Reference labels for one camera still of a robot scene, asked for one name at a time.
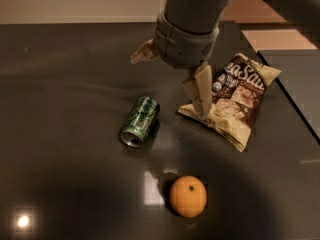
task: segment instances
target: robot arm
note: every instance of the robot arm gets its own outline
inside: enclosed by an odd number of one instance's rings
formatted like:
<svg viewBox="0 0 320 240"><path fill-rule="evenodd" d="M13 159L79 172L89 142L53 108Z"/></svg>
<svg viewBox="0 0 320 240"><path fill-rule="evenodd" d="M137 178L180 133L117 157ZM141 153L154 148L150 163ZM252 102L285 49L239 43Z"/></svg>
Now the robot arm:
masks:
<svg viewBox="0 0 320 240"><path fill-rule="evenodd" d="M201 118L211 108L211 56L219 20L232 0L167 0L158 16L153 40L142 45L131 62L160 56L173 68L189 70L184 89ZM266 0L314 44L320 44L320 0Z"/></svg>

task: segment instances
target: orange fruit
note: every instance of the orange fruit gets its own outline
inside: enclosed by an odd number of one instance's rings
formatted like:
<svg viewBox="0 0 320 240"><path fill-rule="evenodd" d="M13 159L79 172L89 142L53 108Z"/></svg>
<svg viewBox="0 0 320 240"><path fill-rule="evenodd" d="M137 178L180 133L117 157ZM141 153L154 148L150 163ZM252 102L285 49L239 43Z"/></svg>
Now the orange fruit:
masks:
<svg viewBox="0 0 320 240"><path fill-rule="evenodd" d="M207 203L207 191L196 177L182 176L171 186L169 200L179 215L192 218L203 211Z"/></svg>

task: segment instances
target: brown bag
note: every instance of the brown bag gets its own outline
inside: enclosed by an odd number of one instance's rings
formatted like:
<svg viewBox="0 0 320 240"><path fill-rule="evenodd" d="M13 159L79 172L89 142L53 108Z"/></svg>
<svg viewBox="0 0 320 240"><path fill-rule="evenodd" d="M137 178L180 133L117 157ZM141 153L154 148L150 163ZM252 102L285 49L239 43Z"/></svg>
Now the brown bag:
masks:
<svg viewBox="0 0 320 240"><path fill-rule="evenodd" d="M239 151L246 148L263 94L280 70L253 61L237 53L223 73L213 80L212 108L201 120L192 104L179 108L183 115L212 128Z"/></svg>

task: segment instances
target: beige wall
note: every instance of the beige wall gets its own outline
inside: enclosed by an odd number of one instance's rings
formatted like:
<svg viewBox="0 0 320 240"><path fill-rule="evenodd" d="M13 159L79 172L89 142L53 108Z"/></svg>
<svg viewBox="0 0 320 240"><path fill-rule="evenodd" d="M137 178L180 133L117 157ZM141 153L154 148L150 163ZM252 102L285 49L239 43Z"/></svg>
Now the beige wall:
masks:
<svg viewBox="0 0 320 240"><path fill-rule="evenodd" d="M0 23L150 22L165 0L0 0ZM261 0L234 0L224 20L283 22Z"/></svg>

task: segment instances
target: soda can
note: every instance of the soda can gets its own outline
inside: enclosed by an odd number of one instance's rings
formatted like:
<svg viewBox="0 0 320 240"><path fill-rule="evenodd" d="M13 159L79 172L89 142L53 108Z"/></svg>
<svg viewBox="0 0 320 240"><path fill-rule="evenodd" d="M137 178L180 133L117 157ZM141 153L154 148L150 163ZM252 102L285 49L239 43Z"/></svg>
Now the soda can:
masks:
<svg viewBox="0 0 320 240"><path fill-rule="evenodd" d="M148 138L159 112L157 101L147 96L140 97L121 129L121 140L128 146L140 147Z"/></svg>

